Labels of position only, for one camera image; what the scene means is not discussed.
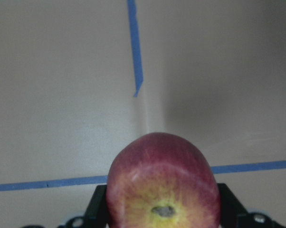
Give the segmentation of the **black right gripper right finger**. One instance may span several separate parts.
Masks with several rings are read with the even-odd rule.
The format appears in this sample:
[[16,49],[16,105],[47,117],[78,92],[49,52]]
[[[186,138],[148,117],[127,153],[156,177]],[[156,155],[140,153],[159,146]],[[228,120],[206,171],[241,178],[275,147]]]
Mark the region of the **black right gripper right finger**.
[[221,200],[220,225],[222,228],[248,228],[249,216],[234,193],[225,183],[217,184]]

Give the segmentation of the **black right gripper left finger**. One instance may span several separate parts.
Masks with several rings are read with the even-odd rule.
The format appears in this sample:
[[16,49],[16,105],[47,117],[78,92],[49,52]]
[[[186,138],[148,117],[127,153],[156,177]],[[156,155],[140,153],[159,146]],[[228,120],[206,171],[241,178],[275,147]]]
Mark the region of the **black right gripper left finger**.
[[85,228],[105,228],[109,221],[106,185],[98,185],[84,213]]

